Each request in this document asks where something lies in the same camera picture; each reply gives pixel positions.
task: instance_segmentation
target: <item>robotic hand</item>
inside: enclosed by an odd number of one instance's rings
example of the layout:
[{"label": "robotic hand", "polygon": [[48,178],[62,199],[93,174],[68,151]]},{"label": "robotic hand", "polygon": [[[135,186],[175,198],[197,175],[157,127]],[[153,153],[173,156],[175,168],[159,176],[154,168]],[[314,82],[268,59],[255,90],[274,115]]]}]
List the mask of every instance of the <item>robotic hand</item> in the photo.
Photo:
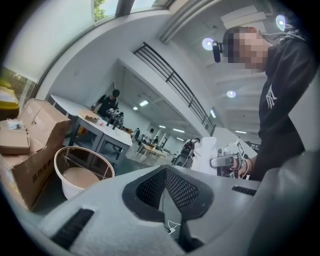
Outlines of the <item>robotic hand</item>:
[{"label": "robotic hand", "polygon": [[[218,157],[210,159],[210,166],[217,168],[217,175],[238,179],[238,170],[243,166],[245,151],[237,139],[218,150]],[[238,168],[233,168],[238,161]]]}]

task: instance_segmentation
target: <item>small cardboard box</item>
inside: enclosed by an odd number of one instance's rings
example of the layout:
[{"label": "small cardboard box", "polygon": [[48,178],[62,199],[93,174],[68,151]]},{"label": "small cardboard box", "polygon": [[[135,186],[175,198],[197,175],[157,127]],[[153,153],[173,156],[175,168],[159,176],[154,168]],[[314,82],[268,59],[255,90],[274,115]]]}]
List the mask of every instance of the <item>small cardboard box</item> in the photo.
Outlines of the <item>small cardboard box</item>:
[{"label": "small cardboard box", "polygon": [[0,177],[8,193],[33,210],[54,171],[54,157],[70,120],[48,102],[36,99],[27,102],[18,119],[29,133],[30,152],[0,155]]},{"label": "small cardboard box", "polygon": [[29,148],[26,130],[10,130],[0,126],[0,154],[29,154]]},{"label": "small cardboard box", "polygon": [[94,124],[96,124],[97,121],[100,119],[100,117],[97,114],[93,113],[90,110],[86,110],[86,109],[79,109],[78,114],[80,116],[82,116],[85,120],[88,120]]}]

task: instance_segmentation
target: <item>black hoodie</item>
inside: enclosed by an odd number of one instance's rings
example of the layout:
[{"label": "black hoodie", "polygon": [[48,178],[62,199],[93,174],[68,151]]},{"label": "black hoodie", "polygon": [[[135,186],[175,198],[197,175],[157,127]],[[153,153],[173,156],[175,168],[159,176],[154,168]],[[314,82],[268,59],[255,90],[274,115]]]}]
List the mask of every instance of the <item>black hoodie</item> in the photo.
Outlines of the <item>black hoodie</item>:
[{"label": "black hoodie", "polygon": [[286,39],[268,49],[267,81],[259,104],[261,147],[250,180],[261,181],[268,170],[305,150],[288,114],[308,88],[317,67],[312,50],[300,39]]}]

